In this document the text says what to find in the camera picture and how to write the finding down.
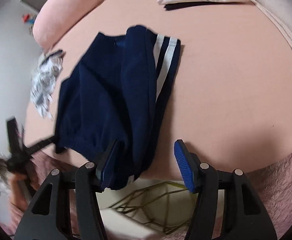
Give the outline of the person left hand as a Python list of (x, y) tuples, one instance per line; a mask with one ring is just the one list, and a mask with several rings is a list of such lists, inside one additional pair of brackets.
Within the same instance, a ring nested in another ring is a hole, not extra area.
[[(35, 191), (37, 191), (39, 189), (40, 185), (38, 182), (38, 176), (37, 176), (36, 172), (34, 172), (34, 173), (29, 172), (28, 175), (30, 178), (31, 187)], [(10, 190), (11, 190), (10, 201), (15, 207), (20, 209), (22, 212), (26, 211), (26, 209), (28, 208), (28, 203), (27, 203), (26, 197), (23, 193), (23, 190), (19, 185), (19, 181), (25, 180), (26, 178), (27, 178), (27, 176), (25, 174), (21, 174), (18, 172), (11, 173), (9, 175), (9, 178), (8, 178)]]

